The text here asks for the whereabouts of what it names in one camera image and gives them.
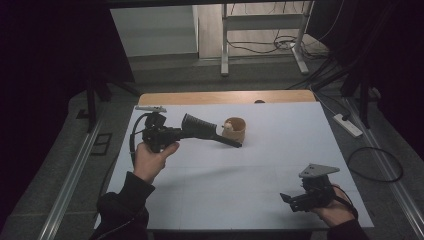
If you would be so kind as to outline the white power strip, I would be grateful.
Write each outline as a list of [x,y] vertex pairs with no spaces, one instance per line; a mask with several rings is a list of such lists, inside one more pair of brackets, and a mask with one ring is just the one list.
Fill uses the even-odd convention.
[[344,120],[342,114],[337,114],[333,116],[333,119],[344,129],[346,130],[352,137],[357,138],[363,135],[363,132],[356,127],[349,120]]

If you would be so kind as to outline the white table mat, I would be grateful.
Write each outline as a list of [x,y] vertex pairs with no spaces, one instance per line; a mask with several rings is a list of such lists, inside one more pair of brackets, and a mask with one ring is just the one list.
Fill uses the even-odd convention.
[[169,105],[166,124],[184,115],[222,125],[245,120],[242,147],[184,139],[154,181],[146,207],[150,231],[318,230],[316,215],[294,212],[284,194],[303,193],[309,164],[332,166],[331,182],[351,198],[364,227],[372,224],[321,105],[317,102]]

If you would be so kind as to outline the person's left hand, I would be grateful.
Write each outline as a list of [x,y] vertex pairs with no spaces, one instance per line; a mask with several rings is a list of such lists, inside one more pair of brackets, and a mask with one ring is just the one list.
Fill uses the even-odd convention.
[[166,165],[166,160],[179,148],[179,143],[173,143],[159,153],[151,151],[145,143],[137,145],[133,174],[148,184],[152,184],[156,176]]

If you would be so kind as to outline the aluminium floor rail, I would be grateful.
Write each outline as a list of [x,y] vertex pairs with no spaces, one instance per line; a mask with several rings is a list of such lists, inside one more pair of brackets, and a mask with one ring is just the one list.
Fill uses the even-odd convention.
[[47,216],[47,219],[41,229],[41,232],[37,240],[54,240],[61,225],[61,222],[65,216],[66,209],[69,206],[73,193],[78,184],[79,178],[83,172],[85,164],[89,158],[92,147],[96,137],[98,136],[99,130],[103,125],[103,121],[100,120],[94,125],[91,132],[88,133],[83,141],[83,144],[71,165],[70,170],[64,180],[64,183],[57,195],[57,198]]
[[[363,138],[366,144],[370,147],[382,149],[376,135],[371,128],[367,128],[359,116],[359,108],[355,101],[350,98],[343,99],[344,104],[351,112],[351,119],[355,122],[358,128],[363,132]],[[395,167],[391,165],[389,157],[384,153],[376,152],[373,154],[376,164],[378,165],[383,176],[388,180],[395,178]],[[414,230],[419,240],[424,240],[424,214],[419,209],[419,206],[399,179],[396,182],[389,184],[390,189],[399,203],[403,213],[405,214],[410,226]]]

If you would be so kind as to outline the white metal stand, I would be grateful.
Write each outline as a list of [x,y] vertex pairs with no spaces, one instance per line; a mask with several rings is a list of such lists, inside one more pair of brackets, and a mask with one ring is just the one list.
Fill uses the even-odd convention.
[[221,48],[221,75],[229,75],[229,31],[249,31],[249,30],[287,30],[297,29],[298,34],[294,43],[289,45],[290,50],[296,60],[300,73],[307,75],[309,70],[302,55],[302,40],[309,21],[313,1],[306,4],[306,8],[297,14],[274,14],[274,15],[236,15],[229,16],[227,5],[221,5],[222,15],[222,48]]

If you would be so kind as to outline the wooden table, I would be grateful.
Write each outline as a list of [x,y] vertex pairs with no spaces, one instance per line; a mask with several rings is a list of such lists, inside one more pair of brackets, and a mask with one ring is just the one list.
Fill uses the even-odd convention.
[[140,96],[142,106],[206,105],[206,104],[250,104],[257,100],[265,103],[315,102],[310,90],[263,90],[263,91],[218,91],[146,93]]

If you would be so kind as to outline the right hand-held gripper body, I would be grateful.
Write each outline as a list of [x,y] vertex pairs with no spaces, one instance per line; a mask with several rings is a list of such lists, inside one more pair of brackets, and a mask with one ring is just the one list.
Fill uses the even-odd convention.
[[289,199],[292,211],[326,207],[336,196],[328,175],[339,171],[337,167],[309,164],[299,174],[305,193]]

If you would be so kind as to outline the round wooden cup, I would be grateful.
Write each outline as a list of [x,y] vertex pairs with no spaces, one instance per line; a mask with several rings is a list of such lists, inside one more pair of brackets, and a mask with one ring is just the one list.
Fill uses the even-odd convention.
[[231,122],[233,125],[234,130],[228,131],[228,130],[222,130],[222,136],[231,140],[234,140],[239,143],[243,143],[245,139],[245,132],[246,132],[246,122],[244,119],[239,117],[230,117],[224,121],[225,122]]

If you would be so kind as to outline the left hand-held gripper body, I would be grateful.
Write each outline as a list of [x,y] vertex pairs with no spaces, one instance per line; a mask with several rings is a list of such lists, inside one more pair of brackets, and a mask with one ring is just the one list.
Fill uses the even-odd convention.
[[166,113],[165,108],[136,106],[135,109],[144,111],[144,114],[137,119],[135,126],[138,126],[140,120],[145,117],[145,128],[141,130],[142,140],[149,146],[152,152],[159,153],[170,144],[179,141],[173,140],[170,137],[170,130],[175,128],[164,125],[166,121],[166,117],[163,116],[163,113]]

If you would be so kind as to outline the black tripod stand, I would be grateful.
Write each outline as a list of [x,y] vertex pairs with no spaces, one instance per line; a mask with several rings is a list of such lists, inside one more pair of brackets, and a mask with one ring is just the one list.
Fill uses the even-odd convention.
[[343,97],[352,97],[356,90],[359,90],[359,118],[363,125],[369,129],[368,121],[368,104],[370,100],[370,78],[365,68],[351,64],[343,67],[338,72],[330,75],[324,80],[312,85],[313,91],[318,91],[330,83],[346,76],[344,83],[340,89]]
[[109,102],[112,98],[112,92],[108,84],[117,86],[135,97],[142,95],[139,90],[125,82],[114,79],[108,74],[101,73],[99,76],[89,76],[86,81],[87,108],[78,113],[78,117],[88,119],[88,133],[91,133],[97,124],[96,98],[99,98],[102,102]]

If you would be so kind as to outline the person's right hand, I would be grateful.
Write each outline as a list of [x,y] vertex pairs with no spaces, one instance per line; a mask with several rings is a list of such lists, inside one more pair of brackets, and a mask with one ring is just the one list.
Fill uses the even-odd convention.
[[329,227],[335,227],[355,219],[352,211],[336,200],[332,200],[326,207],[314,208],[312,212],[317,214]]

